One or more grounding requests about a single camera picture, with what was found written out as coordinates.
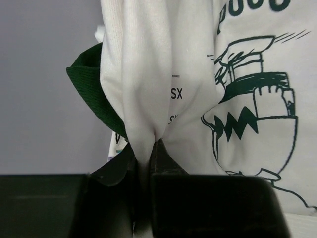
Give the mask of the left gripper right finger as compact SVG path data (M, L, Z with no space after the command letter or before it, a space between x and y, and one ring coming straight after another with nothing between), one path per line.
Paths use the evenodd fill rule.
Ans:
M152 229L156 238L288 238L277 197L262 178L190 175L164 143L151 154Z

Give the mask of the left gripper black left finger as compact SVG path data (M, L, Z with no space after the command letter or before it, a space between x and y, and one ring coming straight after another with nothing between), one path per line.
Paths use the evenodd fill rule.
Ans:
M3 238L130 238L135 158L129 145L91 174L2 175Z

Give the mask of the white and green t-shirt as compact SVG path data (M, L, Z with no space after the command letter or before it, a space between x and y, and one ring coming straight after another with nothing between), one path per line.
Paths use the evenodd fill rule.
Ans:
M66 72L145 167L154 143L192 174L258 176L317 213L314 0L103 0L98 44Z

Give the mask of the folded white printed t-shirt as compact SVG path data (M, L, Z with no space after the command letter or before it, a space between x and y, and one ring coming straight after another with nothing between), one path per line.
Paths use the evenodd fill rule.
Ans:
M120 154L127 144L128 143L125 138L113 131L111 135L107 161L109 162L118 154Z

